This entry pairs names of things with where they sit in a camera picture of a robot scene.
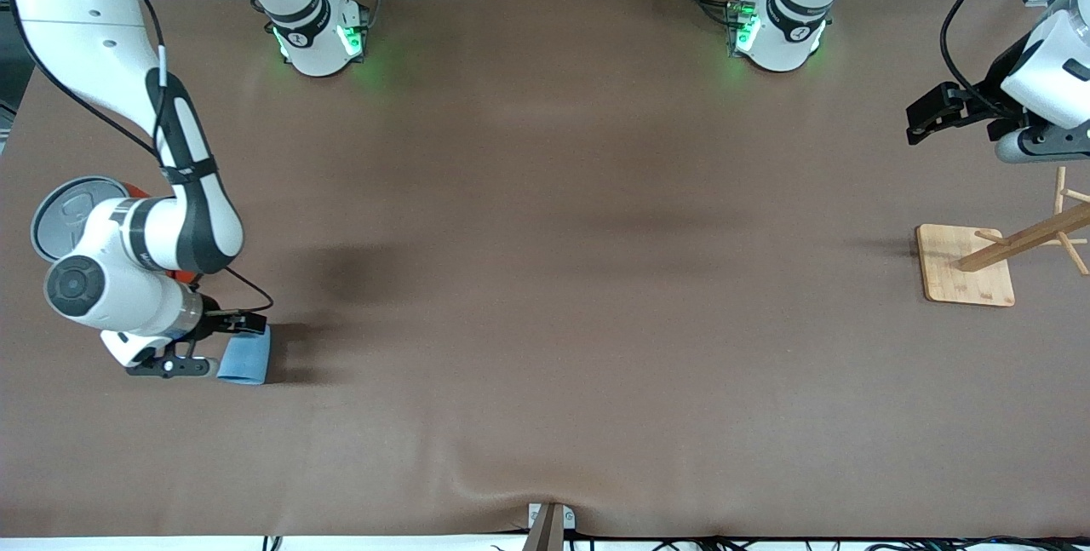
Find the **wooden coat rack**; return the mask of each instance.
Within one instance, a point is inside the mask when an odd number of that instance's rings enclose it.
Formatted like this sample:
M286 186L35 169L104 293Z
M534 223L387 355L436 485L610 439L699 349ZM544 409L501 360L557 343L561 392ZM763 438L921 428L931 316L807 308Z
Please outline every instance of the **wooden coat rack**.
M1081 276L1090 276L1068 233L1090 225L1090 195L1067 189L1067 172L1056 170L1056 195L1052 217L1004 236L993 229L961 228L949 224L922 224L916 230L920 245L923 292L934 303L981 304L986 307L1012 307L1014 286L1007 260L1041 245L1058 245L1071 257ZM1078 205L1064 209L1065 198Z

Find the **green led light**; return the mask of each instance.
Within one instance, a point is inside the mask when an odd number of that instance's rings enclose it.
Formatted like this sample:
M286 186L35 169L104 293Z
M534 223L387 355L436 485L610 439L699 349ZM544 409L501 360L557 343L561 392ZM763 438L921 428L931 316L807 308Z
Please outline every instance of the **green led light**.
M344 28L338 25L337 35L341 38L341 44L344 46L344 50L351 56L360 54L360 32L353 28Z
M751 50L753 47L753 40L756 39L756 33L761 30L761 19L753 16L750 22L742 26L738 30L738 50Z
M272 35L276 36L276 41L280 45L280 54L282 54L284 59L288 59L288 47L283 45L283 36L280 35L280 30L272 27Z

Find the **black cable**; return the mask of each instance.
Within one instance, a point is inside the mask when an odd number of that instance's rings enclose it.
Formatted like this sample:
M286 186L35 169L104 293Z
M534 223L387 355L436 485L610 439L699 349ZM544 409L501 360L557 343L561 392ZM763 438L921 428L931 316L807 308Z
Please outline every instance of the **black cable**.
M264 536L262 537L262 551L280 551L282 543L283 536Z
M235 277L235 279L238 279L238 280L241 280L241 282L244 283L246 287L250 287L251 290L258 292L258 294L261 294L263 296L263 298L265 298L266 303L263 304L259 307L252 307L252 309L239 309L239 310L241 310L241 311L269 310L270 307L272 307L274 304L276 304L276 302L274 302L274 299L272 299L272 295L268 295L268 291L262 290L262 287L258 287L257 284L255 284L255 283L252 282L252 280L246 279L245 276L239 274L239 272L237 271L237 269L231 268L231 267L226 267L223 269L226 269L226 271L228 271L228 274Z
M69 96L71 100L82 106L82 108L86 109L94 117L98 117L106 124L110 125L110 127L117 130L117 132L122 133L122 135L132 140L133 144L136 144L137 147L143 148L148 152L148 155L152 155L153 158L156 158L156 162L158 162L159 154L156 152L155 148L153 148L149 144L144 143L143 139L134 135L134 133L132 133L128 128L122 127L122 125L120 123L117 123L117 121L112 120L109 117L106 117L105 113L101 112L101 110L94 108L94 106L89 105L89 102L83 100L82 97L78 97L78 95L76 95L71 88L69 88L68 85L60 82L57 78L57 76L55 76L53 73L51 73L48 68L46 68L45 63L43 63L41 59L38 57L38 53L35 52L34 47L31 46L31 42L26 37L26 29L23 28L23 20L20 19L19 15L19 0L8 0L8 3L11 4L12 19L15 22L15 28L19 29L19 36L20 38L23 39L23 44L26 45L26 52L29 53L31 59L34 61L35 65L37 65L38 69L41 70L41 73L46 75L46 78L48 78L48 81L52 83L56 86L56 88L61 89L61 91L64 95Z
M155 7L152 5L152 0L144 0L144 5L147 7L147 12L152 16L152 24L155 27L155 38L162 47L160 50L166 50L167 44L162 39L162 26L159 25L159 15L155 12ZM167 89L159 89L159 101L156 103L155 108L155 124L152 126L152 144L157 148L159 147L159 127L162 127L162 112L167 108Z
M712 21L715 21L716 23L725 27L737 27L737 24L731 23L724 17L720 17L719 15L712 12L710 8L714 7L714 8L726 9L727 2L719 0L692 0L692 1L697 2L697 5L700 7L700 10L703 11L704 14L707 15L707 17L711 19Z
M957 12L961 9L961 4L964 3L965 0L956 0L954 2L954 5L950 7L950 11L946 14L946 20L943 21L942 28L940 28L938 30L938 50L942 51L943 61L946 62L946 70L950 71L950 74L953 74L954 77L957 78L957 82L962 86L962 88L965 88L966 91L969 93L969 95L971 95L974 98L974 100L978 100L984 106L986 106L986 108L995 112L996 115L1003 117L1005 119L1010 119L1014 121L1019 121L1021 119L1020 115L1017 115L1017 113L1012 112L1010 110L1002 108L1002 106L996 105L992 100L989 100L986 97L984 97L983 94L977 90L977 88L974 88L972 83L970 83L969 79L966 78L965 74L962 74L961 71L958 70L957 65L954 65L954 59L950 58L950 51L949 47L947 46L946 36L949 33L950 23L954 21L954 16L957 15Z
M371 14L367 15L367 24L363 26L364 29L371 30L378 22L378 11L383 8L383 0L375 0L375 8L371 9Z
M1034 547L1037 549L1043 549L1045 551L1062 551L1062 549L1051 542L1045 542L1043 540L1029 540L1025 538L1018 538L1015 536L991 536L988 538L981 538L978 540L970 540L962 543L950 544L950 549L961 550L968 549L970 547L977 547L978 544L1021 544L1022 547Z

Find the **brown tablecloth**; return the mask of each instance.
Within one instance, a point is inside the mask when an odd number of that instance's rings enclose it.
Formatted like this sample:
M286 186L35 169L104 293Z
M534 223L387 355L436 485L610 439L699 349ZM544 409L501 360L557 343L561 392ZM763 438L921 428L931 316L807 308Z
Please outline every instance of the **brown tablecloth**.
M1090 284L1046 248L1014 309L922 298L917 224L1052 206L983 127L905 143L952 2L839 0L773 75L686 0L387 0L367 62L308 81L245 0L158 0L280 382L130 379L47 307L38 201L167 186L36 76L0 158L0 534L487 531L542 500L614 536L1087 534ZM1039 13L971 0L964 69Z

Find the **wire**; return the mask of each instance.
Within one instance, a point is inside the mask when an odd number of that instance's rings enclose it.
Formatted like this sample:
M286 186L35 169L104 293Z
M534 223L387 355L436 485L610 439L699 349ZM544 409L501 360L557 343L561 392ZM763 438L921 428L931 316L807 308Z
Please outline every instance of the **wire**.
M155 38L159 42L159 49L166 53L167 44L162 39L162 26L159 25L159 15L155 12L155 7L152 5L152 0L144 0L144 5L147 7L147 12L152 16L152 24L155 27ZM165 63L159 64L160 68L166 66ZM162 125L162 112L167 108L167 89L159 89L159 101L156 103L155 108L155 124L152 126L152 144L159 147L159 127Z
M75 101L80 106L83 106L83 108L85 108L94 117L98 117L106 124L110 125L110 127L117 130L117 132L122 133L122 135L132 140L133 144L136 144L137 147L143 148L148 152L148 155L152 155L153 158L156 158L156 162L158 162L159 154L156 152L155 148L153 148L149 144L144 143L143 139L134 135L134 133L132 133L128 128L122 127L122 125L120 123L117 123L117 121L112 120L109 117L106 117L105 113L101 112L101 110L94 108L94 106L89 105L86 100L83 100L82 97L78 97L78 95L76 95L71 88L69 88L68 85L60 82L57 78L57 76L55 76L53 73L51 73L48 68L46 68L45 63L41 61L41 58L39 58L38 53L35 52L34 47L31 46L31 41L26 37L26 29L23 27L23 20L20 19L19 15L19 1L17 0L8 0L8 1L11 4L12 19L15 22L15 28L16 30L19 30L19 35L20 38L23 39L23 44L26 45L26 52L31 54L31 59L34 61L35 65L37 65L38 69L41 70L41 73L46 75L46 78L48 78L50 83L57 86L57 88L61 89L61 91L64 95L69 96L71 100Z
M1063 551L1061 547L1052 544L1051 542L1043 540L1029 540L1013 536L993 536L962 542L949 542L946 540L935 539L906 540L903 544L880 542L877 544L871 544L867 548L867 551L961 551L964 549L969 549L970 547L977 547L978 544L1020 544L1024 547L1041 549L1043 551Z
M283 536L265 536L262 537L262 551L280 551L280 544L283 543Z
M962 74L961 71L958 70L957 65L954 65L954 59L950 58L949 47L947 46L947 35L949 33L950 23L954 21L954 16L957 15L958 11L961 9L961 4L964 3L965 0L956 0L954 2L954 5L950 7L950 11L946 14L946 20L943 21L942 28L940 28L938 30L938 50L942 51L943 61L946 62L946 70L950 71L950 74L953 74L954 77L957 78L957 82L960 83L962 88L965 88L965 90L968 91L969 95L971 95L974 98L974 100L978 100L984 106L986 106L986 108L995 112L996 115L1003 117L1005 119L1010 119L1014 121L1019 121L1021 119L1020 115L1017 115L1017 113L1012 112L1010 110L1002 108L1002 106L996 105L992 100L989 100L986 97L984 97L983 94L977 90L977 87L973 86L968 78L966 78L965 74Z
M364 29L371 30L378 22L378 11L383 8L383 0L375 0L375 8L372 9L371 14L367 16L367 24L364 25Z
M246 286L249 286L251 290L258 292L258 294L261 294L263 296L263 298L266 299L266 303L263 304L259 307L252 307L252 309L239 309L239 310L241 310L241 311L269 310L270 307L272 307L274 304L276 304L276 302L274 302L274 299L272 299L272 295L268 295L268 291L262 290L262 287L258 287L257 284L255 284L255 283L252 282L252 280L246 279L245 276L239 274L239 272L237 271L237 269L231 268L231 267L226 267L223 269L226 269L226 271L228 271L228 274L235 277L235 279L238 279L238 280L241 280L242 283L246 284Z
M712 21L715 21L719 25L723 25L725 27L737 27L738 26L736 23L731 23L731 22L727 21L726 19L723 19L719 15L715 14L715 12L713 12L712 9L711 9L712 7L715 7L715 8L722 8L722 9L725 10L727 8L727 2L719 1L719 0L692 0L692 1L697 2L697 5L700 7L700 10L703 11L704 14L707 15L708 19L711 19Z

